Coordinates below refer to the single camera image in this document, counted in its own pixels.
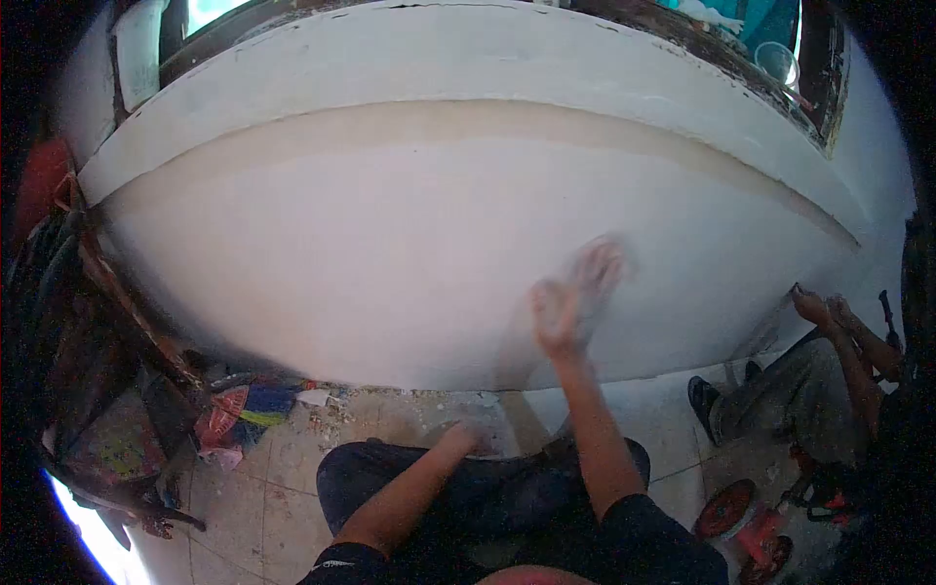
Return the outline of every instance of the white bucket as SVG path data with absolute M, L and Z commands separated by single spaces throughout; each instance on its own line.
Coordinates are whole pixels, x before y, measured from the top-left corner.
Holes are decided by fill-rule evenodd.
M 159 25 L 168 0 L 142 0 L 114 24 L 124 108 L 133 111 L 159 91 Z

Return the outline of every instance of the hand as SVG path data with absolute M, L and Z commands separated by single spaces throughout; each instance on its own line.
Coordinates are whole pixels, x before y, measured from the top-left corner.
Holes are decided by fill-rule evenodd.
M 813 323 L 820 331 L 829 333 L 836 328 L 832 314 L 823 302 L 822 297 L 804 289 L 799 283 L 796 283 L 790 289 L 790 297 L 793 298 L 793 306 L 799 316 Z
M 543 281 L 530 291 L 536 342 L 555 361 L 581 358 L 589 332 L 580 331 L 587 313 L 603 306 L 621 280 L 623 258 L 614 241 L 600 241 L 577 260 L 570 283 Z
M 828 307 L 832 319 L 840 326 L 848 330 L 855 328 L 855 314 L 852 313 L 852 309 L 848 306 L 848 301 L 845 300 L 845 297 L 842 295 L 827 297 L 826 307 Z
M 451 449 L 460 457 L 465 455 L 491 455 L 490 430 L 479 425 L 459 421 L 455 423 L 436 444 L 442 449 Z

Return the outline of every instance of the knee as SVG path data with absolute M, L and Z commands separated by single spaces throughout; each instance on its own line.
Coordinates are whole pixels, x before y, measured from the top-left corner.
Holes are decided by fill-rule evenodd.
M 838 359 L 838 354 L 835 352 L 835 345 L 825 337 L 819 337 L 810 342 L 806 342 L 803 344 L 803 349 L 809 351 L 816 358 Z
M 339 489 L 335 484 L 340 483 L 342 477 L 359 466 L 358 462 L 364 457 L 366 449 L 367 443 L 358 442 L 339 445 L 329 451 L 318 464 L 318 471 L 315 473 L 318 492 Z

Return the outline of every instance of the window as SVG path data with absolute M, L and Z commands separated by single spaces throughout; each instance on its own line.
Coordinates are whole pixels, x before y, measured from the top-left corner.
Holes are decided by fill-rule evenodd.
M 684 4 L 692 17 L 673 9 Z M 642 30 L 719 67 L 783 114 L 828 154 L 844 106 L 848 52 L 828 0 L 575 0 L 572 9 Z M 714 19 L 707 18 L 712 10 Z M 702 22 L 743 22 L 737 33 Z M 767 73 L 755 55 L 776 49 L 796 63 Z
M 194 34 L 205 24 L 208 24 L 225 12 L 233 10 L 245 2 L 247 2 L 247 0 L 187 0 L 187 35 Z

